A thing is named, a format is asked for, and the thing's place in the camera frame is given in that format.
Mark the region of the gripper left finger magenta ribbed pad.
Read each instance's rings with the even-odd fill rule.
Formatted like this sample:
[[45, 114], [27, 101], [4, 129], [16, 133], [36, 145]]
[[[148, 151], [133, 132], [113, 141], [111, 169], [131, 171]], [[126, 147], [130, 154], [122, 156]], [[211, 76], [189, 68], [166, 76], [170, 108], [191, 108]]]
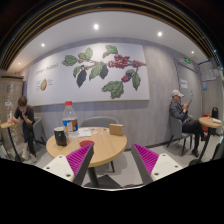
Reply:
[[67, 156], [57, 156], [44, 170], [81, 186], [93, 154], [93, 145], [88, 144]]

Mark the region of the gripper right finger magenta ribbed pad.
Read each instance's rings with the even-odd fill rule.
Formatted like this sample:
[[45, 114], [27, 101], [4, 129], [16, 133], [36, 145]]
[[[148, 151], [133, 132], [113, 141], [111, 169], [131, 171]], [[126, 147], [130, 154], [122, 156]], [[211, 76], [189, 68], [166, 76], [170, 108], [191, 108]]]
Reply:
[[131, 149], [144, 185], [159, 180], [182, 169], [168, 154], [157, 154], [134, 143]]

